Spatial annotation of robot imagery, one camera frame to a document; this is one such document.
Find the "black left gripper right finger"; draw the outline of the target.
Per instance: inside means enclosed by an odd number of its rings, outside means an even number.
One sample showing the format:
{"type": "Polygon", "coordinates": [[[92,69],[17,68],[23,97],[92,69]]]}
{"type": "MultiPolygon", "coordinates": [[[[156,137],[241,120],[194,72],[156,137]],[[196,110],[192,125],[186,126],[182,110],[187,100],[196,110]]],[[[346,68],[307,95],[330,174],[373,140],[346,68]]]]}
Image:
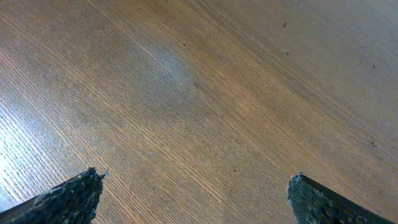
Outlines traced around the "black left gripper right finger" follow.
{"type": "Polygon", "coordinates": [[[302,173],[289,180],[287,194],[298,224],[393,224],[302,173]]]}

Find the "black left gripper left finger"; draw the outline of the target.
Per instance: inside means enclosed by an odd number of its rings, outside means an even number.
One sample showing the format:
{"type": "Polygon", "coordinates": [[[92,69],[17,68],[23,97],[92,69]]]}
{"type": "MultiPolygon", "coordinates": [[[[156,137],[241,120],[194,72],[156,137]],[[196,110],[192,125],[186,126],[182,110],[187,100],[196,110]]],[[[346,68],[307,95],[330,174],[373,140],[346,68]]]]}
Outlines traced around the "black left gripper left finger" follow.
{"type": "Polygon", "coordinates": [[[1,212],[3,224],[90,224],[103,191],[106,173],[94,167],[1,212]]]}

